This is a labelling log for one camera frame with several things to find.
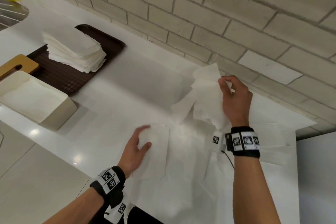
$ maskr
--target floor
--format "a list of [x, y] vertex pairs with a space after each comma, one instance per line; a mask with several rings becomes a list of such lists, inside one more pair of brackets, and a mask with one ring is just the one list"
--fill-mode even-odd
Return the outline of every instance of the floor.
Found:
[[2, 122], [0, 131], [0, 223], [40, 224], [89, 187], [75, 167]]

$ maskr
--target tray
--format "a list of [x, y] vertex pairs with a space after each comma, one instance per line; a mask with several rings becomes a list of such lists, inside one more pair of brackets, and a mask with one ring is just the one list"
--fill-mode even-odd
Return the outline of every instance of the tray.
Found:
[[96, 72], [84, 73], [71, 66], [50, 60], [47, 45], [42, 46], [31, 54], [28, 58], [40, 65], [40, 69], [32, 76], [68, 94], [75, 95], [86, 83], [88, 83], [97, 73], [106, 67], [125, 48], [125, 44], [120, 40], [107, 35], [106, 33], [86, 24], [78, 25], [75, 28], [89, 35], [101, 44], [106, 53], [103, 66]]

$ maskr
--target person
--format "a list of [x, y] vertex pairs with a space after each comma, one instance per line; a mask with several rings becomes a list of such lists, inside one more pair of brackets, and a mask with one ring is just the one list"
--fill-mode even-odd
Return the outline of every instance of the person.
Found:
[[[234, 93], [231, 93], [226, 81], [232, 82]], [[223, 112], [229, 118], [233, 129], [250, 128], [249, 112], [252, 93], [248, 87], [235, 76], [223, 76], [218, 83], [223, 92]], [[140, 150], [137, 147], [139, 134], [146, 128], [149, 126], [137, 128], [126, 144], [117, 165], [118, 169], [114, 169], [116, 172], [122, 170], [123, 174], [118, 176], [124, 175], [124, 179], [129, 178], [150, 149], [150, 142]], [[104, 203], [104, 197], [91, 187], [44, 224], [88, 224]], [[280, 224], [257, 157], [239, 156], [239, 154], [234, 156], [233, 218], [235, 224]]]

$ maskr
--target sink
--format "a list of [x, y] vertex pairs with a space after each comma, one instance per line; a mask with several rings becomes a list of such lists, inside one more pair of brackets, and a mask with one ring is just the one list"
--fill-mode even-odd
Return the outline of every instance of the sink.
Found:
[[0, 31], [23, 21], [28, 14], [27, 7], [16, 2], [0, 0]]

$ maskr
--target tissue box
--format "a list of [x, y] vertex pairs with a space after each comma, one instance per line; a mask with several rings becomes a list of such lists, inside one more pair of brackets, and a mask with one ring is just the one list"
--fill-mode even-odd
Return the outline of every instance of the tissue box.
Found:
[[23, 71], [0, 82], [0, 102], [52, 131], [77, 110], [67, 94]]

